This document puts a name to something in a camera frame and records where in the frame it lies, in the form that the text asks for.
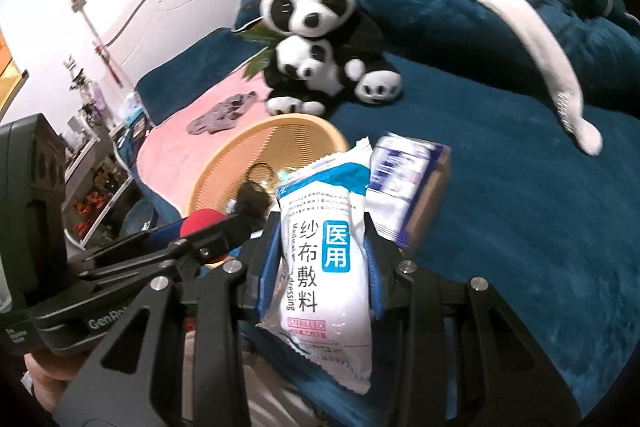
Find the operator left hand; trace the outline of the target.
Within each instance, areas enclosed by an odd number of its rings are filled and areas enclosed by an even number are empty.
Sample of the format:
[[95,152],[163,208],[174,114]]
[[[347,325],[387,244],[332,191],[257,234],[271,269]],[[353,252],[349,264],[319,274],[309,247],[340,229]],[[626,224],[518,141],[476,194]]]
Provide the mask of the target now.
[[58,357],[46,350],[24,355],[26,369],[32,379],[32,394],[47,412],[54,411],[67,385],[88,358],[88,353]]

